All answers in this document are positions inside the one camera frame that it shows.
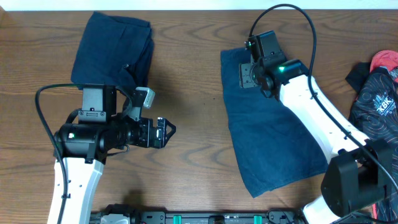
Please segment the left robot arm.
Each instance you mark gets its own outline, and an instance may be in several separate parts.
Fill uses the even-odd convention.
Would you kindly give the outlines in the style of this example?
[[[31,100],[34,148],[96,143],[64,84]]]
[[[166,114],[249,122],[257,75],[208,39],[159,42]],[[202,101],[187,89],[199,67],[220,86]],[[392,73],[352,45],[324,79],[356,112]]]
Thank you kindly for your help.
[[[154,92],[137,87],[80,85],[82,107],[70,113],[65,124],[50,133],[55,146],[55,185],[48,223],[88,223],[98,182],[112,149],[128,152],[130,146],[160,149],[176,127],[159,117],[141,117],[150,108]]]

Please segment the blue denim shorts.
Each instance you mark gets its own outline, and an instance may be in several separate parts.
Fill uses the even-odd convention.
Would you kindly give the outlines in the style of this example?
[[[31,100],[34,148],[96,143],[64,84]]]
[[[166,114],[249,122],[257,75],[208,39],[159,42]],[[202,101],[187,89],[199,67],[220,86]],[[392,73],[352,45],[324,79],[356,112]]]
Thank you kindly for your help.
[[[228,128],[245,188],[254,198],[327,169],[323,152],[296,115],[258,88],[239,86],[243,48],[220,53]]]

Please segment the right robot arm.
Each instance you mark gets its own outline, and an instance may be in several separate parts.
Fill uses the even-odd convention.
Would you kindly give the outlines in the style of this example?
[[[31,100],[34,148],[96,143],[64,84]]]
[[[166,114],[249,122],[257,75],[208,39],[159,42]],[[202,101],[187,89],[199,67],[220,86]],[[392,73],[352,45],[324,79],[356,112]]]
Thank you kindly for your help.
[[[241,88],[258,87],[286,106],[310,132],[328,163],[321,196],[303,207],[307,223],[371,222],[359,211],[392,194],[392,149],[355,128],[322,93],[308,68],[287,60],[270,30],[245,42],[249,63],[239,66]]]

